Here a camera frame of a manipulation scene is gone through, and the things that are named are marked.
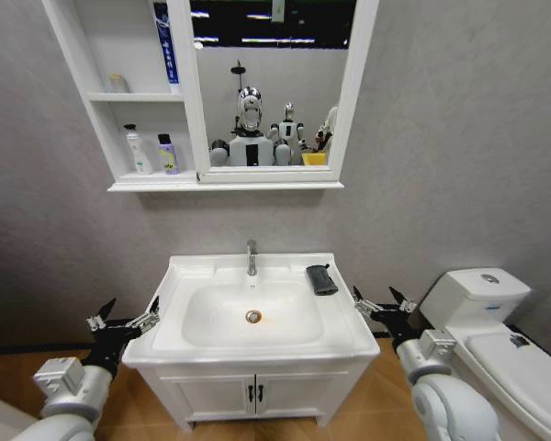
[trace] faucet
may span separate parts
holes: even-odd
[[[253,239],[247,241],[247,274],[257,276],[257,267],[255,266],[255,257],[257,256],[257,242]]]

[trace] drain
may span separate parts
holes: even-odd
[[[261,312],[258,310],[250,310],[245,314],[245,320],[249,323],[258,323],[261,320]]]

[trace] cabinet door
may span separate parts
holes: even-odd
[[[263,417],[321,414],[333,382],[344,373],[257,375],[257,415]]]
[[[187,421],[255,415],[254,375],[162,379]]]

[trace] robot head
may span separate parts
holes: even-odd
[[[248,131],[259,129],[261,124],[261,94],[255,87],[245,87],[239,93],[237,104],[241,127]]]
[[[294,103],[286,103],[286,120],[294,119]]]

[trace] white bottle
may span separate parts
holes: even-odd
[[[127,133],[127,142],[129,143],[130,150],[134,157],[135,168],[139,175],[150,175],[153,173],[153,166],[147,152],[143,148],[143,139],[139,133],[135,131],[137,126],[134,124],[125,125],[125,129],[129,132]]]

